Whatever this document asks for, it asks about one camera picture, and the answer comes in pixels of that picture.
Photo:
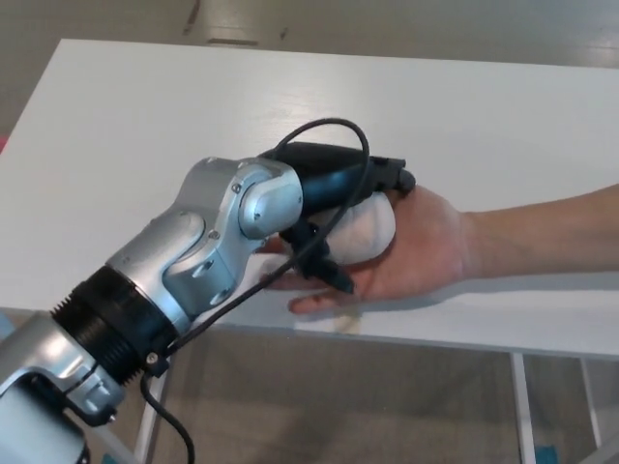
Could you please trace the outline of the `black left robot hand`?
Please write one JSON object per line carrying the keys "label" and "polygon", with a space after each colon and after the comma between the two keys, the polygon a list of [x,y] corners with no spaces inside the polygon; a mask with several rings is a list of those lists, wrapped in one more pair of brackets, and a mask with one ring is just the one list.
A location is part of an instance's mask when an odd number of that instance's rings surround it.
{"label": "black left robot hand", "polygon": [[291,142],[259,155],[279,161],[296,173],[302,189],[302,212],[296,222],[279,232],[291,247],[294,267],[305,278],[316,277],[344,293],[354,292],[352,278],[330,256],[327,237],[352,207],[373,194],[407,194],[416,179],[403,159],[373,157],[361,149]]}

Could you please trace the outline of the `person's bare hand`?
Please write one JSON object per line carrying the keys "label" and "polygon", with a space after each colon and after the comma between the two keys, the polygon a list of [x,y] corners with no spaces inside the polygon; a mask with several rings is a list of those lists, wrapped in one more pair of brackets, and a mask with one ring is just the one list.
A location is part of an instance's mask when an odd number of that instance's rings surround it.
{"label": "person's bare hand", "polygon": [[356,303],[383,302],[427,295],[459,283],[479,270],[474,219],[427,188],[408,194],[387,193],[395,214],[395,235],[378,256],[346,268],[351,294],[327,287],[316,278],[288,272],[268,288],[308,291],[289,302],[295,314],[309,314]]}

